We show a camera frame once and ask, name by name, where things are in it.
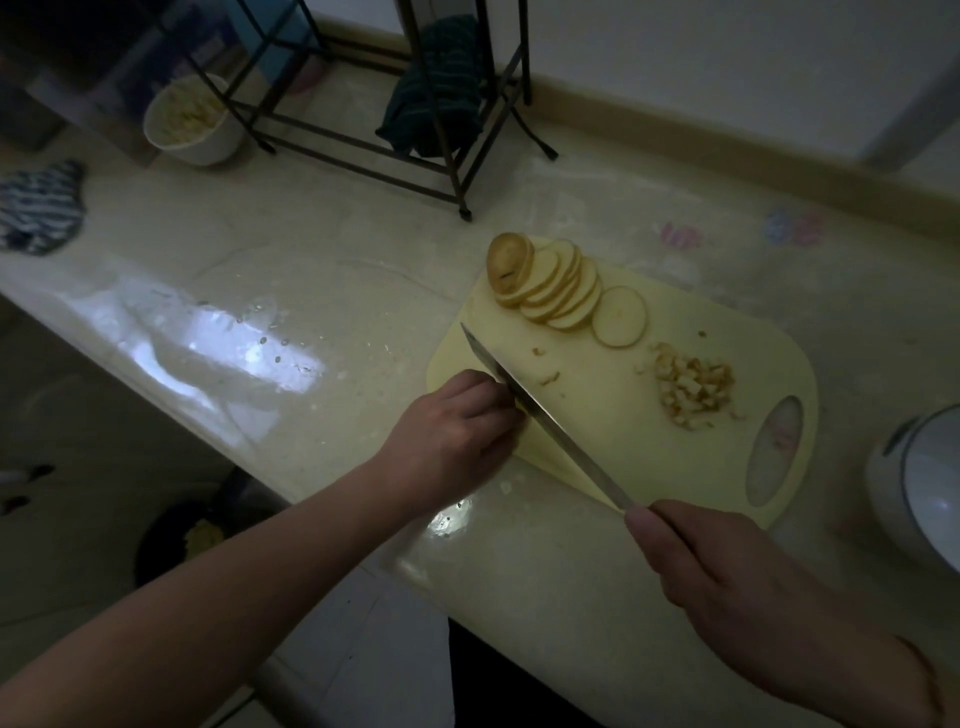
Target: metal rack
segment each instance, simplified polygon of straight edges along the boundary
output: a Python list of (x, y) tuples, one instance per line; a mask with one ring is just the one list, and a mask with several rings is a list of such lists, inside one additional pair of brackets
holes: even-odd
[[(487, 158), (487, 154), (490, 152), (493, 143), (500, 134), (500, 130), (503, 128), (503, 125), (506, 123), (507, 118), (511, 114), (524, 132), (531, 139), (537, 142), (548, 158), (553, 160), (558, 156), (553, 148), (540, 140), (530, 130), (530, 128), (523, 122), (523, 119), (520, 118), (520, 114), (516, 109), (516, 104), (521, 96), (523, 98), (523, 103), (527, 106), (529, 106), (533, 100), (533, 92), (530, 84), (530, 37), (527, 17), (527, 0), (517, 0), (517, 6), (519, 10), (520, 43), (516, 47), (513, 56), (503, 69), (502, 73), (496, 73), (496, 70), (493, 66), (490, 17), (487, 12), (486, 0), (475, 0), (477, 28), (479, 34), (478, 38), (480, 42), (484, 70), (484, 79), (481, 85), (481, 90), (484, 94), (485, 101), (480, 111), (480, 119), (485, 129), (490, 122), (494, 109), (501, 101), (502, 106), (496, 117), (493, 119), (490, 127), (486, 129), (486, 137), (483, 138), (483, 142), (477, 151), (476, 157), (473, 159), (473, 162), (467, 168), (467, 171), (463, 174), (463, 176), (461, 176), (461, 170), (464, 167), (467, 157), (469, 156), (469, 153), (472, 147), (475, 146), (476, 142), (470, 146), (462, 147), (456, 152), (456, 154), (454, 154), (453, 150), (450, 148), (447, 134), (444, 129), (444, 124), (440, 116), (440, 110), (437, 104), (436, 95), (434, 93), (434, 87), (430, 81), (429, 71), (426, 64), (423, 62), (423, 52), (420, 46), (420, 30), (411, 0), (397, 1), (397, 6), (400, 11), (400, 19), (405, 30), (405, 35), (410, 44), (410, 53), (380, 48), (368, 43), (361, 43), (355, 40), (338, 38), (336, 36), (321, 33), (316, 20), (306, 6), (305, 0), (290, 0), (289, 5), (276, 18), (276, 21), (273, 23), (273, 25), (266, 31), (257, 21), (245, 0), (232, 1), (236, 2), (243, 11), (243, 14), (246, 16), (247, 20), (259, 35), (260, 42), (225, 91), (221, 91), (216, 84), (210, 81), (209, 77), (204, 72), (204, 69), (193, 58), (189, 49), (183, 45), (179, 38), (177, 38), (177, 34), (171, 32), (164, 25), (161, 18), (151, 13), (150, 10), (144, 6), (144, 4), (139, 3), (139, 5), (143, 12), (153, 19), (153, 22), (164, 34), (164, 36), (168, 37), (171, 42), (176, 45), (176, 47), (183, 54), (184, 58), (193, 68), (194, 72), (196, 72), (197, 75), (200, 76), (200, 78), (204, 81), (204, 83), (206, 83), (207, 87), (214, 94), (216, 94), (229, 112), (237, 118), (247, 133), (256, 141), (260, 149), (268, 152), (269, 154), (276, 154), (276, 147), (283, 147), (294, 152), (299, 152), (300, 154), (308, 157), (319, 159), (320, 161), (328, 162), (338, 167), (348, 169), (352, 172), (358, 172), (359, 174), (366, 175), (367, 177), (381, 180), (382, 182), (395, 184), (399, 187), (437, 198), (438, 200), (453, 203), (460, 209), (460, 216), (468, 222), (472, 219), (472, 213), (470, 212), (469, 207), (467, 207), (467, 192), (469, 191), (470, 186), (473, 184), (473, 180), (475, 179), (477, 172), (480, 170), (484, 159)], [(295, 43), (278, 37), (278, 34), (286, 26), (287, 22), (297, 10), (300, 10), (300, 12), (306, 18), (307, 24), (310, 27), (310, 34), (301, 42)], [(276, 82), (273, 83), (273, 85), (267, 90), (257, 104), (248, 104), (246, 102), (234, 99), (233, 95), (236, 93), (237, 89), (242, 83), (244, 83), (251, 71), (256, 67), (257, 62), (263, 57), (263, 54), (266, 53), (266, 51), (272, 46), (292, 51), (290, 59), (286, 62), (285, 66), (278, 74)], [(276, 105), (279, 103), (280, 99), (283, 98), (283, 95), (286, 93), (291, 83), (297, 78), (298, 73), (300, 73), (300, 70), (303, 68), (303, 65), (310, 56), (319, 56), (325, 61), (344, 61), (364, 68), (393, 74), (395, 76), (402, 75), (406, 68), (397, 65), (390, 65), (388, 63), (382, 63), (379, 61), (371, 61), (366, 57), (378, 56), (384, 59), (390, 59), (392, 61), (400, 61), (404, 64), (418, 64), (424, 79), (424, 93), (427, 103), (431, 108), (433, 125), (437, 133), (438, 141), (440, 142), (441, 150), (443, 152), (444, 163), (439, 164), (438, 162), (430, 161), (429, 159), (415, 157), (412, 155), (404, 155), (399, 152), (395, 152), (389, 147), (374, 144), (365, 139), (339, 133), (331, 129), (317, 126), (316, 124), (308, 123), (301, 119), (296, 119), (285, 114), (277, 113), (275, 111)], [(519, 79), (516, 78), (518, 67), (520, 69)], [(353, 147), (365, 149), (373, 154), (393, 158), (407, 164), (413, 164), (422, 169), (428, 169), (438, 174), (446, 175), (449, 177), (452, 193), (442, 192), (421, 184), (408, 182), (400, 177), (394, 177), (381, 172), (376, 172), (359, 164), (353, 164), (351, 162), (317, 152), (316, 150), (304, 147), (300, 144), (287, 141), (286, 139), (276, 136), (275, 134), (266, 133), (257, 128), (257, 122), (261, 119), (269, 119), (281, 124), (287, 124), (291, 127), (296, 127), (297, 129), (306, 132), (311, 132), (328, 139), (334, 139)]]

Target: blue striped cloth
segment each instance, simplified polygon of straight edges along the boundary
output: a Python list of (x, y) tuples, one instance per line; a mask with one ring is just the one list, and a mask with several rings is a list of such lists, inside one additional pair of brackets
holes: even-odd
[[(477, 20), (473, 15), (442, 18), (422, 30), (420, 46), (451, 150), (468, 147), (483, 131), (483, 64), (477, 45)], [(402, 154), (416, 150), (421, 157), (439, 157), (443, 153), (426, 100), (423, 74), (415, 63), (396, 82), (376, 135)]]
[(84, 222), (85, 173), (81, 162), (68, 159), (0, 177), (0, 249), (46, 255), (72, 240)]

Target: potato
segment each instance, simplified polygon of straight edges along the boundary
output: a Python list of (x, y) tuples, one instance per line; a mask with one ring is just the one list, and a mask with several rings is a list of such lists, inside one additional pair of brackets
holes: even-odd
[(487, 280), (496, 294), (516, 291), (530, 276), (534, 244), (518, 232), (501, 232), (487, 249)]
[(566, 278), (568, 280), (572, 279), (574, 276), (580, 275), (580, 264), (583, 262), (583, 254), (580, 252), (580, 248), (576, 245), (573, 246), (573, 262), (570, 264), (569, 270), (566, 272)]
[(549, 319), (546, 324), (559, 331), (572, 331), (585, 325), (590, 320), (590, 316), (593, 315), (593, 310), (596, 308), (597, 302), (600, 301), (602, 293), (603, 285), (600, 283), (600, 279), (597, 279), (593, 284), (593, 290), (580, 302), (580, 305), (565, 316)]
[(572, 276), (570, 275), (573, 263), (576, 260), (577, 248), (569, 240), (556, 240), (546, 246), (544, 250), (554, 251), (560, 257), (560, 271), (553, 281), (537, 293), (531, 294), (523, 302), (524, 305), (542, 306), (555, 300), (558, 294), (565, 289)]
[(517, 290), (507, 294), (495, 294), (496, 302), (505, 307), (520, 305), (532, 294), (548, 286), (560, 272), (560, 256), (551, 250), (534, 253), (530, 276)]
[(569, 301), (570, 296), (573, 295), (573, 292), (577, 290), (577, 285), (580, 283), (579, 274), (570, 280), (568, 280), (561, 290), (551, 298), (546, 303), (541, 303), (540, 305), (530, 305), (530, 301), (533, 297), (527, 299), (520, 305), (520, 313), (526, 316), (530, 321), (535, 321), (537, 323), (542, 323), (553, 316), (557, 311), (560, 310), (567, 301)]
[(632, 346), (647, 328), (647, 304), (633, 288), (608, 288), (593, 312), (592, 325), (597, 341), (604, 346)]
[(570, 295), (570, 298), (567, 299), (566, 303), (560, 307), (553, 314), (553, 318), (559, 319), (578, 305), (584, 302), (587, 296), (593, 292), (593, 285), (597, 282), (597, 266), (592, 259), (584, 255), (583, 260), (580, 263), (580, 282), (577, 284), (576, 290)]

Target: white countertop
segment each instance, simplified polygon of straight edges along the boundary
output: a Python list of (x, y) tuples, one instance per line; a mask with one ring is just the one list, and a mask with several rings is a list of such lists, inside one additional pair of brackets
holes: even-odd
[[(372, 129), (383, 87), (369, 78), (338, 71), (314, 118)], [(454, 206), (293, 153), (249, 145), (220, 170), (167, 158), (142, 169), (68, 132), (39, 159), (0, 163), (88, 162), (83, 233), (48, 257), (0, 257), (0, 292), (297, 501), (373, 454), (422, 393), (495, 233), (569, 237), (797, 340), (818, 377), (820, 437), (773, 533), (960, 668), (958, 580), (895, 551), (861, 480), (876, 437), (960, 400), (960, 249), (535, 126), (561, 158), (548, 162), (508, 124), (470, 190), (472, 224)], [(766, 242), (775, 208), (817, 216), (819, 244)], [(702, 245), (664, 244), (667, 223), (696, 228)], [(604, 723), (818, 720), (730, 673), (662, 598), (617, 515), (523, 462), (394, 547), (392, 569)]]

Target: white wall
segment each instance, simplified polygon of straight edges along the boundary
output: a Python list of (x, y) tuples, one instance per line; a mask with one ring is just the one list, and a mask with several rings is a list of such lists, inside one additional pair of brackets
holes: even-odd
[[(394, 0), (309, 1), (400, 30)], [(504, 61), (516, 0), (488, 5)], [(854, 157), (956, 53), (960, 3), (530, 0), (530, 34), (537, 73)]]

